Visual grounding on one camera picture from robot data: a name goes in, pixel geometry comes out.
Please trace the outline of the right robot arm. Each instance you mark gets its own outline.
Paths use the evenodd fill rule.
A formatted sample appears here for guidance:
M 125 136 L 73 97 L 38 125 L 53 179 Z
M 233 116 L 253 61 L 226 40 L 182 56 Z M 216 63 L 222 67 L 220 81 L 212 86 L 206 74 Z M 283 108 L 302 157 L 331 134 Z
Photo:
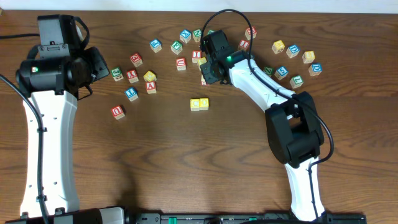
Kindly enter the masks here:
M 279 85 L 249 53 L 233 49 L 222 30 L 202 37 L 200 43 L 206 53 L 206 62 L 200 67 L 205 81 L 225 81 L 264 111 L 269 147 L 287 171 L 293 215 L 300 221 L 319 220 L 325 211 L 317 179 L 324 137 L 313 98 Z

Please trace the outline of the yellow O block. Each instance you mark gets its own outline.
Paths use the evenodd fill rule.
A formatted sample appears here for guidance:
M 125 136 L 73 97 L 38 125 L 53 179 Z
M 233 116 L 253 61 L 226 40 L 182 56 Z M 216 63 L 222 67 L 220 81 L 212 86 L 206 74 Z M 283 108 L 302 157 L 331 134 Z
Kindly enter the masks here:
M 208 110 L 210 102 L 208 98 L 200 98 L 200 110 Z

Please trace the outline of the green R block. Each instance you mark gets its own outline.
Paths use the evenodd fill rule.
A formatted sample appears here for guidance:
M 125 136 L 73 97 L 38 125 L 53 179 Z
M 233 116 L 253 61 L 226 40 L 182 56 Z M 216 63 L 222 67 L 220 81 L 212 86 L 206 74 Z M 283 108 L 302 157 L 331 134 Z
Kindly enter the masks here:
M 208 84 L 207 84 L 207 82 L 206 82 L 206 80 L 204 79 L 203 76 L 201 76 L 201 85 L 208 86 Z

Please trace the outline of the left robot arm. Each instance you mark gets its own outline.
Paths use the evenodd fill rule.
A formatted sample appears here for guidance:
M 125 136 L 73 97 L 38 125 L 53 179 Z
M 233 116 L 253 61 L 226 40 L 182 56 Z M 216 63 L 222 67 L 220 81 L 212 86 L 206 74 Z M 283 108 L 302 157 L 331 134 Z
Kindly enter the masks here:
M 73 124 L 79 89 L 109 75 L 109 68 L 84 22 L 70 15 L 37 18 L 41 43 L 16 72 L 27 98 L 28 166 L 22 218 L 51 216 L 57 210 L 79 210 L 73 174 Z

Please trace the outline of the yellow C block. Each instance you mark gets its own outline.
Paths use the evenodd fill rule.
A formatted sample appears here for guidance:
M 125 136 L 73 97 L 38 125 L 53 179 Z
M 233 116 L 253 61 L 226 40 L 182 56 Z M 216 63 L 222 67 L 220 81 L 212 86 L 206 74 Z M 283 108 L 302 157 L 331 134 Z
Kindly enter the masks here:
M 200 100 L 198 98 L 194 98 L 190 100 L 190 110 L 191 111 L 200 111 Z

